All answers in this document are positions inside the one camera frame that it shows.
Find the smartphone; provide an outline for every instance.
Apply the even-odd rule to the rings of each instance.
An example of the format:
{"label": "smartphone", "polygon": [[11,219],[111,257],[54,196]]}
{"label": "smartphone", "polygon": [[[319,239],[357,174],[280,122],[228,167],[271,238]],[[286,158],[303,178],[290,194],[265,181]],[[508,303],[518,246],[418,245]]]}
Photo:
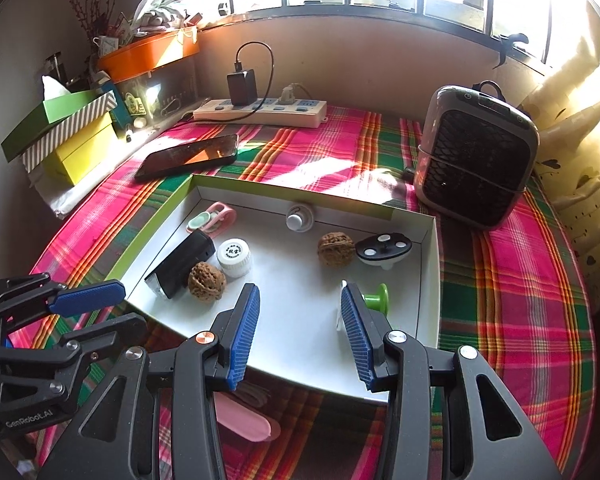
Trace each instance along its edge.
{"label": "smartphone", "polygon": [[238,156],[238,135],[196,140],[151,153],[136,172],[136,180],[153,180],[233,164]]}

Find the power strip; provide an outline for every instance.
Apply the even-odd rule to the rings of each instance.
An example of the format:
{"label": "power strip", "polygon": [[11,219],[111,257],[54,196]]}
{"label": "power strip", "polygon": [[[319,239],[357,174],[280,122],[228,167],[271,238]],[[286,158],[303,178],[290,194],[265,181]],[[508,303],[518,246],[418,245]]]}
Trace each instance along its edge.
{"label": "power strip", "polygon": [[[196,121],[231,120],[255,110],[262,99],[248,106],[233,106],[230,99],[216,99],[193,111]],[[253,115],[235,121],[240,124],[273,124],[296,128],[317,128],[327,120],[327,101],[296,99],[291,105],[281,105],[277,99],[267,99]]]}

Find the metal screw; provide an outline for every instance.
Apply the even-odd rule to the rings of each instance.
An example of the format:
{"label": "metal screw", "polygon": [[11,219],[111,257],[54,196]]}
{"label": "metal screw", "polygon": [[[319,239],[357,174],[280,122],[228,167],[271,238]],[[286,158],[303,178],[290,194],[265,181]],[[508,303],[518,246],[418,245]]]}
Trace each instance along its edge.
{"label": "metal screw", "polygon": [[125,357],[130,361],[135,361],[142,357],[142,348],[139,346],[132,346],[129,350],[125,352]]}
{"label": "metal screw", "polygon": [[209,343],[212,343],[214,339],[216,339],[214,333],[208,332],[207,330],[205,330],[204,332],[198,332],[196,334],[196,342],[200,343],[201,345],[207,345]]}
{"label": "metal screw", "polygon": [[404,343],[407,341],[407,335],[402,330],[391,330],[386,336],[392,343]]}
{"label": "metal screw", "polygon": [[49,384],[49,390],[52,394],[59,395],[64,392],[64,385],[62,383],[56,383],[55,381]]}
{"label": "metal screw", "polygon": [[478,351],[469,345],[464,345],[460,347],[460,355],[465,359],[475,359],[478,357]]}

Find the black cable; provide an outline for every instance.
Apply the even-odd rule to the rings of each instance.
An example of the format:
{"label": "black cable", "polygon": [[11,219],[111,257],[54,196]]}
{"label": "black cable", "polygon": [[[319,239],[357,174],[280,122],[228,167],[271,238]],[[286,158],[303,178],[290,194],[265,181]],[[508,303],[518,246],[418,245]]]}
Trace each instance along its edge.
{"label": "black cable", "polygon": [[251,117],[254,113],[256,113],[258,110],[260,110],[264,106],[265,101],[269,97],[269,91],[271,90],[271,83],[273,83],[273,67],[274,67],[273,50],[271,49],[271,47],[268,44],[263,43],[262,41],[247,41],[247,43],[243,43],[240,47],[238,47],[238,50],[235,52],[235,71],[236,72],[240,72],[240,70],[242,70],[242,64],[238,60],[238,55],[240,54],[240,51],[245,46],[250,45],[250,44],[259,44],[259,45],[266,47],[267,50],[269,51],[269,55],[271,56],[271,73],[269,74],[269,84],[267,85],[267,91],[264,92],[264,97],[262,98],[262,101],[260,101],[260,104],[258,105],[258,107],[246,115],[234,117],[233,119],[191,119],[189,121],[186,121],[187,124],[188,123],[232,123],[234,121],[241,121],[243,119],[246,119],[247,117]]}

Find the phone screen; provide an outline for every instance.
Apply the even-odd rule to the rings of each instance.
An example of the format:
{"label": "phone screen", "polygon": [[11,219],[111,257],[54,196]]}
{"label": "phone screen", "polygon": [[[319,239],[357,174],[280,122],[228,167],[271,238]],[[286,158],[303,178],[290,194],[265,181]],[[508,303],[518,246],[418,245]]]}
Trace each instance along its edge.
{"label": "phone screen", "polygon": [[136,175],[147,176],[197,162],[226,158],[235,155],[237,147],[238,136],[235,134],[173,146],[160,152],[151,153],[144,160]]}

